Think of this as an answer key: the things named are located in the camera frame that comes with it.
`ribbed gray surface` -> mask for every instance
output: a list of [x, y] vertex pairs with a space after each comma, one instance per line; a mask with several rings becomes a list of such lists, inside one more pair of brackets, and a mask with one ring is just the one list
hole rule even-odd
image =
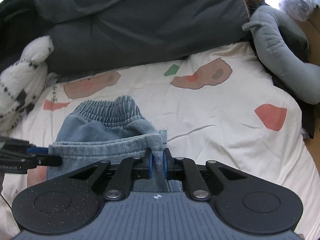
[[109, 202], [86, 227], [61, 236], [29, 232], [15, 240], [300, 240], [293, 232], [250, 236], [237, 232], [214, 214], [207, 203], [192, 201], [183, 192], [132, 192], [121, 202]]

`blue jeans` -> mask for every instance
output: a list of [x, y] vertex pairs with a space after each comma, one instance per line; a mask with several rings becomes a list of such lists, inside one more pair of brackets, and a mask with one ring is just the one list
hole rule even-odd
[[108, 159], [119, 164], [131, 156], [144, 156], [151, 148], [152, 179], [135, 181], [135, 191], [181, 191], [181, 182], [164, 178], [163, 150], [167, 145], [166, 130], [157, 130], [140, 113], [130, 96], [115, 101], [85, 101], [68, 115], [49, 154], [62, 157], [60, 167], [48, 167], [52, 179], [96, 161]]

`black cable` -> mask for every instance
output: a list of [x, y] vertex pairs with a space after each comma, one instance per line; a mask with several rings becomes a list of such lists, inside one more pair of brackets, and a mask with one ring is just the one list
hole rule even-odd
[[11, 212], [12, 212], [12, 208], [9, 205], [9, 203], [7, 202], [7, 200], [4, 198], [4, 196], [0, 193], [0, 196], [3, 198], [3, 200], [7, 203], [8, 207], [10, 208]]

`metal screw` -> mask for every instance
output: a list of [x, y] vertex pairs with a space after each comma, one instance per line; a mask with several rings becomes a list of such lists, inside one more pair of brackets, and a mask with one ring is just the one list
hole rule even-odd
[[196, 197], [196, 198], [206, 198], [207, 196], [209, 196], [209, 193], [205, 190], [196, 190], [193, 195]]
[[119, 190], [108, 190], [105, 194], [108, 198], [119, 198], [121, 196], [121, 192]]

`mattress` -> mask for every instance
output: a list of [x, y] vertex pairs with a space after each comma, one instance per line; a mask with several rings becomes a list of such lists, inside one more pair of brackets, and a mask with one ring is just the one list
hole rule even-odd
[[[131, 95], [156, 129], [168, 130], [173, 156], [197, 164], [217, 160], [294, 191], [304, 206], [296, 233], [307, 240], [320, 237], [320, 177], [303, 142], [301, 111], [289, 94], [273, 86], [249, 43], [54, 85], [12, 136], [47, 147], [81, 102], [121, 95]], [[29, 184], [40, 182], [44, 168], [29, 175]], [[9, 204], [26, 186], [24, 175], [5, 176]], [[15, 235], [10, 210], [4, 204], [0, 209], [0, 230]]]

